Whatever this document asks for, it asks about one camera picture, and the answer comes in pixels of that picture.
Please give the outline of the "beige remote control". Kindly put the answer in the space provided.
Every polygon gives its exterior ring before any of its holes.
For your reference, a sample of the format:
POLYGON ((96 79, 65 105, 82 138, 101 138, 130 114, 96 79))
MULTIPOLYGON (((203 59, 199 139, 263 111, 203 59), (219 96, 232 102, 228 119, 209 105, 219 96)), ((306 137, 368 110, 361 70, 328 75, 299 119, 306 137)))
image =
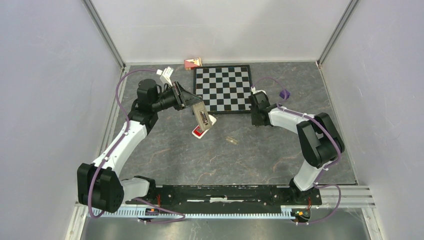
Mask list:
POLYGON ((205 132, 212 127, 212 121, 203 101, 192 106, 192 110, 200 129, 205 132))

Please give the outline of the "beige battery cover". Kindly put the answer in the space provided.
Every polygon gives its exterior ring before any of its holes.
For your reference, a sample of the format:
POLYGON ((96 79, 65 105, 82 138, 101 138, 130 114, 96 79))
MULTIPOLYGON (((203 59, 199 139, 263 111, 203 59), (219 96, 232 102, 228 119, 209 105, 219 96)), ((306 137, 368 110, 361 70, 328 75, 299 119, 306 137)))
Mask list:
POLYGON ((233 145, 237 145, 237 144, 238 144, 238 141, 237 141, 236 139, 234 139, 234 138, 230 137, 230 136, 227 136, 225 139, 226 139, 229 143, 231 143, 231 144, 233 144, 233 145))

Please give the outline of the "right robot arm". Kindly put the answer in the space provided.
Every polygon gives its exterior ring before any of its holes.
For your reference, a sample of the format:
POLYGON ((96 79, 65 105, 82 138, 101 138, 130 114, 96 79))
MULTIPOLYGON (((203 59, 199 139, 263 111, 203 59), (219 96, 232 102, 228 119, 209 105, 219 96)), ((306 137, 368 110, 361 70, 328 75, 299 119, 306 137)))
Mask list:
POLYGON ((289 182, 288 196, 293 203, 302 204, 322 171, 342 157, 345 145, 338 130, 327 113, 306 114, 272 105, 263 90, 252 89, 249 101, 253 126, 280 127, 297 134, 304 161, 289 182))

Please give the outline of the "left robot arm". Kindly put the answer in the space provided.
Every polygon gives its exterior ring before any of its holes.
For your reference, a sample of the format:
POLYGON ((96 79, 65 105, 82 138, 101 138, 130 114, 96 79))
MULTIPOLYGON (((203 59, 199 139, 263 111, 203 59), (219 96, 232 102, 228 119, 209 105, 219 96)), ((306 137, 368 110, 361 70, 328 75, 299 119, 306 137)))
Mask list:
POLYGON ((153 79, 144 79, 138 83, 136 93, 120 133, 98 158, 90 164, 82 163, 77 169, 78 202, 88 207, 92 218, 99 218, 105 212, 114 213, 121 204, 136 198, 145 204, 156 200, 155 180, 143 176, 120 180, 119 176, 137 145, 155 126, 159 112, 191 107, 203 131, 212 126, 203 99, 177 81, 160 86, 153 79))

